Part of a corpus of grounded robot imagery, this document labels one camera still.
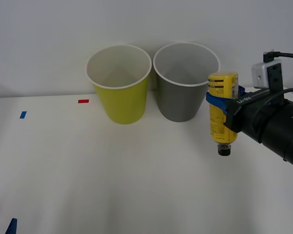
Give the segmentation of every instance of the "white table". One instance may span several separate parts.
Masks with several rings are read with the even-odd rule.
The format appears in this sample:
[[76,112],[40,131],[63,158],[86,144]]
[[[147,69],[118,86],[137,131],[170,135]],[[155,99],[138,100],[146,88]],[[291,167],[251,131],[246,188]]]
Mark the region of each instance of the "white table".
[[97,95],[0,98],[0,234],[13,217],[18,234],[293,234],[293,166],[243,133],[219,156],[206,101],[175,123],[149,93],[119,125]]

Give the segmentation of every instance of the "red tape marker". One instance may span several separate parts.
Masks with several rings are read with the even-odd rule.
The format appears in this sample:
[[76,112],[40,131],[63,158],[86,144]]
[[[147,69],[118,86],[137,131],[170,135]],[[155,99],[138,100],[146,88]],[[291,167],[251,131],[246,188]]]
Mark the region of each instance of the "red tape marker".
[[89,99],[80,99],[78,103],[89,103]]

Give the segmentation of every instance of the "blue object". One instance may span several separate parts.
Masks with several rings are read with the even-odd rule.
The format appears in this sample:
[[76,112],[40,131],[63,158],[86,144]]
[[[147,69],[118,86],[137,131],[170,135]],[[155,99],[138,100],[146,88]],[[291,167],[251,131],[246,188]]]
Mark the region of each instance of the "blue object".
[[23,112],[21,113],[20,118],[25,118],[26,113],[27,113],[27,111],[23,111]]
[[[245,88],[239,85],[239,97],[242,97],[246,94]],[[232,100],[231,98],[224,98],[224,97],[215,97],[209,92],[206,93],[206,101],[213,106],[218,107],[221,109],[225,115],[227,115],[227,105],[226,101]]]
[[5,234],[16,234],[16,226],[18,224],[18,220],[13,218],[10,222],[8,229],[6,230]]

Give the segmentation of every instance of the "paper cup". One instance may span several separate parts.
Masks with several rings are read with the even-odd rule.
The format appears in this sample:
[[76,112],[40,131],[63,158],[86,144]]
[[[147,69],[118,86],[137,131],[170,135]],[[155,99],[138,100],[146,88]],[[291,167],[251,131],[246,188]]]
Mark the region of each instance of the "paper cup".
[[217,55],[196,43],[174,43],[154,56],[157,105],[167,119],[192,119],[208,90],[209,74],[220,70]]
[[115,45],[96,52],[86,73],[109,118],[120,124],[139,120],[146,107],[150,56],[132,45]]

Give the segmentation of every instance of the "tape marker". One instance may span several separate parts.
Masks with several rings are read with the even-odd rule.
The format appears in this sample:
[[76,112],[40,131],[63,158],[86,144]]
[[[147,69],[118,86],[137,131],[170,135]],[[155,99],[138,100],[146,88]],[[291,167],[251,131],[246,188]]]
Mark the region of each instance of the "tape marker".
[[21,113],[20,118],[25,118],[26,113],[27,113],[27,111],[23,111],[23,112]]
[[89,103],[89,99],[80,99],[78,103]]

